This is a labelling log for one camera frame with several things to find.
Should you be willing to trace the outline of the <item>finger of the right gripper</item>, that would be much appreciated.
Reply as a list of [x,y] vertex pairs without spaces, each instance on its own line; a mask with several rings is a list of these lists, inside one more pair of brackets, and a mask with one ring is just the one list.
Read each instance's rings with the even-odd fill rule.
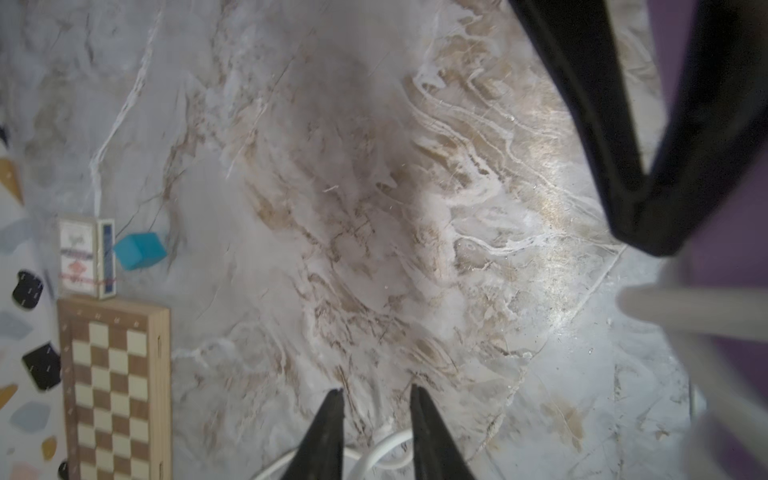
[[645,175],[606,3],[510,5],[570,111],[612,234],[634,240]]
[[626,241],[664,257],[730,196],[767,139],[767,4],[647,6],[668,123]]

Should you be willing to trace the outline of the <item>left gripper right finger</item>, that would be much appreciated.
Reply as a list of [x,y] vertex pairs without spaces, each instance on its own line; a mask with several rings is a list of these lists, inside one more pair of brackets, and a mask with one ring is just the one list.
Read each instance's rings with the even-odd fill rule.
[[428,391],[410,393],[416,480],[474,480]]

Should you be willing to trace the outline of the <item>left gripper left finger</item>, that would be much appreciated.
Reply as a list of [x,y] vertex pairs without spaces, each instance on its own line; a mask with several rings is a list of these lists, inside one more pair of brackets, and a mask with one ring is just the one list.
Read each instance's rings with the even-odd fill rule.
[[325,397],[282,476],[287,480],[340,480],[343,474],[344,393]]

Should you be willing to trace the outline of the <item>purple power strip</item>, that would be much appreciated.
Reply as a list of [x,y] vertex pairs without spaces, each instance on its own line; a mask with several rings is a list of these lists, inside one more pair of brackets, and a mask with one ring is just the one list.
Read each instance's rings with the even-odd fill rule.
[[[674,100],[692,1],[650,1],[651,30],[660,61],[665,99]],[[687,260],[692,284],[704,287],[767,287],[767,150],[713,219],[692,240]],[[719,352],[740,378],[767,398],[767,345],[720,339]]]

